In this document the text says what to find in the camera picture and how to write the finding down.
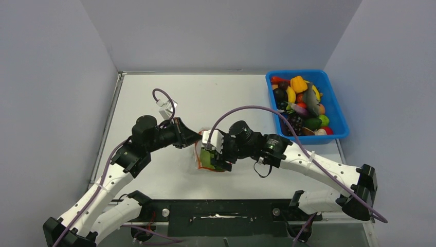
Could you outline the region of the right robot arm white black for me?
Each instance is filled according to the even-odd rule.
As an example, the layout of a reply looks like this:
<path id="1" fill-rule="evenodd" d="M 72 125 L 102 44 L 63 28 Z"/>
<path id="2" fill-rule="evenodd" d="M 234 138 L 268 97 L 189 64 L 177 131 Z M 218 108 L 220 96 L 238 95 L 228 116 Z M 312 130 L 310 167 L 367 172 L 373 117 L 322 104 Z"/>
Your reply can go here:
<path id="1" fill-rule="evenodd" d="M 202 145 L 211 154 L 211 164 L 227 171 L 237 160 L 249 157 L 270 169 L 291 170 L 329 187 L 317 192 L 296 191 L 289 205 L 294 219 L 329 211 L 342 211 L 360 221 L 373 217 L 370 209 L 378 184 L 370 165 L 356 167 L 335 162 L 277 134 L 255 132 L 243 120 L 234 123 L 227 133 L 204 131 Z"/>

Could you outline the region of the green leafy vegetable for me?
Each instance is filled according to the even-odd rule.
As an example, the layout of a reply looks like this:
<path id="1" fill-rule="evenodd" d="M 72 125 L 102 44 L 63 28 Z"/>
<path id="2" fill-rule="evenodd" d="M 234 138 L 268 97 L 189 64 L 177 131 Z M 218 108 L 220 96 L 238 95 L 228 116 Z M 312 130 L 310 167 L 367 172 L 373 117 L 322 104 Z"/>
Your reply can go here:
<path id="1" fill-rule="evenodd" d="M 199 157 L 197 159 L 198 169 L 213 171 L 212 167 L 210 166 L 210 158 L 211 158 L 211 154 L 208 151 L 206 151 L 204 148 L 201 148 L 199 152 Z"/>

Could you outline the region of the clear zip bag orange zipper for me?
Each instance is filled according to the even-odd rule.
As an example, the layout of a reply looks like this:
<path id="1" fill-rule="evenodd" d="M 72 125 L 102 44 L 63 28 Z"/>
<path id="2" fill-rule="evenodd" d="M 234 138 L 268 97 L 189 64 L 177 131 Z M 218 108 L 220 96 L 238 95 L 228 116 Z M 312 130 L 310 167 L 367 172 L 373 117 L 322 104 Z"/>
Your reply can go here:
<path id="1" fill-rule="evenodd" d="M 201 129 L 198 131 L 200 140 L 194 144 L 194 159 L 198 169 L 213 172 L 231 170 L 233 162 L 224 159 L 225 133 L 219 129 Z"/>

